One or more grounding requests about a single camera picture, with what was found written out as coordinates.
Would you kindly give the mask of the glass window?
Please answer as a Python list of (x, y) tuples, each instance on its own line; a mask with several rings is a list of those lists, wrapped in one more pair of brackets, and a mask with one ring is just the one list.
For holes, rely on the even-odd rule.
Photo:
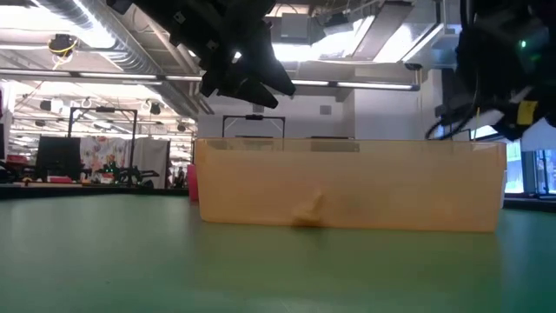
[(556, 195), (556, 150), (522, 151), (506, 143), (506, 193)]

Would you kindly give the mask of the red plastic basket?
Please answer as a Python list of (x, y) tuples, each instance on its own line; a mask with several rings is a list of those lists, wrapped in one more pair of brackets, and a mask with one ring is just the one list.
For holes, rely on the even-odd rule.
[(186, 180), (189, 190), (189, 200), (197, 202), (199, 199), (196, 167), (191, 163), (187, 166)]

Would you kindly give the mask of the silver ceiling duct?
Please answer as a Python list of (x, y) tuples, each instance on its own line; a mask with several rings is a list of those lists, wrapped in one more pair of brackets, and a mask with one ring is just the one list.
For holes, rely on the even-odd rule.
[[(135, 40), (116, 13), (103, 0), (30, 0), (56, 17), (71, 23), (77, 36), (93, 48), (106, 48), (104, 55), (126, 74), (161, 74), (162, 68)], [(150, 85), (177, 114), (197, 117), (211, 114), (212, 109), (199, 96), (188, 95), (175, 84)]]

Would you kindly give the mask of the orange translucent plastic basket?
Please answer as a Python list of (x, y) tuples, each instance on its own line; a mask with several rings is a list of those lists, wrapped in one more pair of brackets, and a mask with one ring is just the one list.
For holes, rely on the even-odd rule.
[(506, 187), (497, 142), (201, 138), (211, 223), (492, 232)]

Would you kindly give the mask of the white ceiling duct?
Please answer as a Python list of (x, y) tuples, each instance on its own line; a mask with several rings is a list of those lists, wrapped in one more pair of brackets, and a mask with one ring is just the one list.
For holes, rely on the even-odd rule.
[(347, 58), (357, 63), (455, 64), (459, 0), (371, 0)]

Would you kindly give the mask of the green table mat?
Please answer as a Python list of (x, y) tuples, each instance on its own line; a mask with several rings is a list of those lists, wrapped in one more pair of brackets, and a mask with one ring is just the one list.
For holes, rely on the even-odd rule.
[(556, 313), (556, 216), (495, 233), (205, 223), (175, 196), (0, 201), (0, 313)]

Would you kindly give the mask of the tall black frame stand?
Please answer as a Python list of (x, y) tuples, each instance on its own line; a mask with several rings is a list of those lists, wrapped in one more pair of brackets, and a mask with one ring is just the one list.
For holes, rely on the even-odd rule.
[(136, 126), (137, 126), (137, 117), (138, 117), (138, 111), (137, 110), (132, 110), (132, 109), (118, 109), (118, 108), (114, 108), (114, 107), (107, 107), (107, 106), (99, 106), (99, 107), (95, 107), (94, 109), (91, 108), (84, 108), (84, 107), (70, 107), (69, 108), (69, 121), (68, 121), (68, 130), (67, 130), (67, 138), (72, 137), (72, 129), (73, 129), (73, 124), (75, 122), (74, 120), (74, 113), (79, 110), (82, 113), (87, 113), (90, 110), (94, 110), (97, 113), (115, 113), (115, 112), (122, 112), (123, 114), (125, 112), (130, 112), (133, 114), (133, 122), (132, 122), (132, 133), (131, 133), (131, 145), (130, 145), (130, 152), (129, 152), (129, 167), (125, 168), (125, 172), (128, 174), (128, 179), (127, 179), (127, 187), (131, 188), (132, 187), (132, 170), (133, 170), (133, 162), (134, 162), (134, 150), (135, 150), (135, 146), (136, 146)]

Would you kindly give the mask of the floral cloth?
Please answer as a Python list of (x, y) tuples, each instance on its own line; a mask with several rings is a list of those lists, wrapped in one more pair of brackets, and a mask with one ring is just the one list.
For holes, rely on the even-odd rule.
[(129, 166), (131, 141), (117, 137), (82, 137), (81, 163), (90, 170), (86, 182), (119, 184), (121, 169)]

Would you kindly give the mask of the gray ceiling unit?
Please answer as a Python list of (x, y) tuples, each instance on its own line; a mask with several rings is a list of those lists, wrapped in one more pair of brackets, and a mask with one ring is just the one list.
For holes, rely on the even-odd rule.
[(310, 18), (297, 13), (283, 13), (281, 15), (281, 38), (285, 40), (308, 39), (308, 26)]

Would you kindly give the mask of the white cloth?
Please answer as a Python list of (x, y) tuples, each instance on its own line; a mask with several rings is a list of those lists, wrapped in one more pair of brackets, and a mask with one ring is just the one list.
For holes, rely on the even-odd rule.
[(151, 177), (155, 189), (165, 189), (169, 169), (169, 141), (138, 138), (134, 150), (133, 165), (139, 170), (153, 170), (159, 177)]

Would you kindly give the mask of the ceiling strip light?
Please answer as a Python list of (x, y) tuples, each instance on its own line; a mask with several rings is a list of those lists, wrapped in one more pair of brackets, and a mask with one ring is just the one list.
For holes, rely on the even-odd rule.
[(418, 84), (404, 83), (383, 83), (383, 82), (347, 82), (347, 81), (326, 81), (326, 80), (306, 80), (293, 79), (292, 83), (296, 86), (340, 88), (340, 89), (359, 89), (359, 90), (399, 90), (399, 91), (418, 91)]
[(177, 75), (153, 75), (153, 74), (129, 74), (110, 72), (80, 72), (80, 71), (58, 71), (58, 70), (21, 70), (0, 68), (0, 75), (20, 77), (56, 77), (56, 78), (95, 78), (95, 79), (121, 79), (134, 81), (183, 81), (200, 82), (201, 76), (177, 76)]

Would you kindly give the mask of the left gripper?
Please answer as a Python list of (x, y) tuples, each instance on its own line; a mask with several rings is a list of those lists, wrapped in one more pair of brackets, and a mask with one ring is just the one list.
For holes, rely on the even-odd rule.
[(296, 92), (276, 58), (265, 16), (275, 0), (173, 0), (170, 39), (200, 58), (205, 71), (200, 92), (267, 108), (277, 99), (261, 84), (284, 95)]

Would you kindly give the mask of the low black frame stand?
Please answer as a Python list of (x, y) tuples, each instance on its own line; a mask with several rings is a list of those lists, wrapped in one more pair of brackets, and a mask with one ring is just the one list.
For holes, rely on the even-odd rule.
[(278, 129), (281, 131), (281, 138), (284, 139), (286, 137), (286, 117), (266, 117), (264, 115), (258, 115), (258, 114), (250, 114), (250, 115), (223, 115), (222, 116), (222, 131), (221, 131), (221, 137), (226, 137), (226, 129), (228, 128), (228, 126), (231, 126), (233, 123), (230, 123), (228, 126), (226, 125), (226, 121), (228, 119), (245, 119), (245, 120), (249, 120), (249, 121), (263, 121), (263, 120), (280, 120), (282, 122), (282, 127), (278, 127)]

